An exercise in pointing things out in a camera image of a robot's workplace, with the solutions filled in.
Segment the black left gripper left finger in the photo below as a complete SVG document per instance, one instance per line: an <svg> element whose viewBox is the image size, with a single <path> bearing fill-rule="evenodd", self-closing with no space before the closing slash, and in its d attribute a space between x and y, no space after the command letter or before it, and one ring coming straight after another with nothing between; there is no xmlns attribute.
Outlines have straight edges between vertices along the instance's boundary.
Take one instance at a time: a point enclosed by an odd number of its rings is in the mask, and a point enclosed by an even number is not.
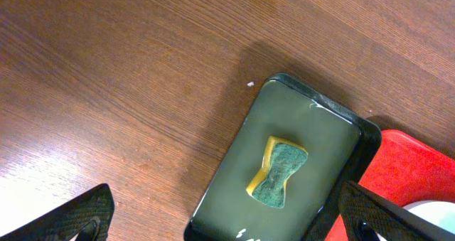
<svg viewBox="0 0 455 241"><path fill-rule="evenodd" d="M1 239L106 241L113 215L112 192L106 183L102 183Z"/></svg>

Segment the light blue plate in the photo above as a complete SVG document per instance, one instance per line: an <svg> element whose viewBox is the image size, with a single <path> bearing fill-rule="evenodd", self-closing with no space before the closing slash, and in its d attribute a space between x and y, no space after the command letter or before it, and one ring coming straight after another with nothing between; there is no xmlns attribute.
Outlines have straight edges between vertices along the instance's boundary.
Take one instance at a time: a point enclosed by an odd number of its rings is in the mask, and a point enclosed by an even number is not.
<svg viewBox="0 0 455 241"><path fill-rule="evenodd" d="M404 207L385 201L386 218L373 223L367 240L453 240L454 203L421 200Z"/></svg>

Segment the green yellow sponge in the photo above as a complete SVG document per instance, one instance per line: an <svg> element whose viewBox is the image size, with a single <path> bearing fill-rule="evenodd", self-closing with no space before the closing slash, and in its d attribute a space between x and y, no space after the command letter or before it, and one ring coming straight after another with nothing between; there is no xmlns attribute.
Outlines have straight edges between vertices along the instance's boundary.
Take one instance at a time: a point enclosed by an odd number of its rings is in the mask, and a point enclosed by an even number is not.
<svg viewBox="0 0 455 241"><path fill-rule="evenodd" d="M304 147L270 136L261 168L246 187L247 194L265 206L284 208L287 181L306 163L308 157Z"/></svg>

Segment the red plastic tray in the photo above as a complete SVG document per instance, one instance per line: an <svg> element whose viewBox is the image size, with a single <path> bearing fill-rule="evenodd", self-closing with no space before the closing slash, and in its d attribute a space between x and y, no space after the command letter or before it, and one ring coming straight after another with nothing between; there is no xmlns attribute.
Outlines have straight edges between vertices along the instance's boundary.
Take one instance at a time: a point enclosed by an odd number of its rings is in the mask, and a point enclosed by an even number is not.
<svg viewBox="0 0 455 241"><path fill-rule="evenodd" d="M357 184L401 208L421 200L454 203L454 160L404 132L385 130ZM341 215L327 240L349 240Z"/></svg>

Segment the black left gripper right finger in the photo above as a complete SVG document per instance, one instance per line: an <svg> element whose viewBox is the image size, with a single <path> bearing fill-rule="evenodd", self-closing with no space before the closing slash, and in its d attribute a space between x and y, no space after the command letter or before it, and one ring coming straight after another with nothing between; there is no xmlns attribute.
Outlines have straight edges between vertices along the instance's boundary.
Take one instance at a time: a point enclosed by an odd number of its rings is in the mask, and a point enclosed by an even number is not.
<svg viewBox="0 0 455 241"><path fill-rule="evenodd" d="M454 241L454 234L423 220L355 182L342 185L338 209L350 241Z"/></svg>

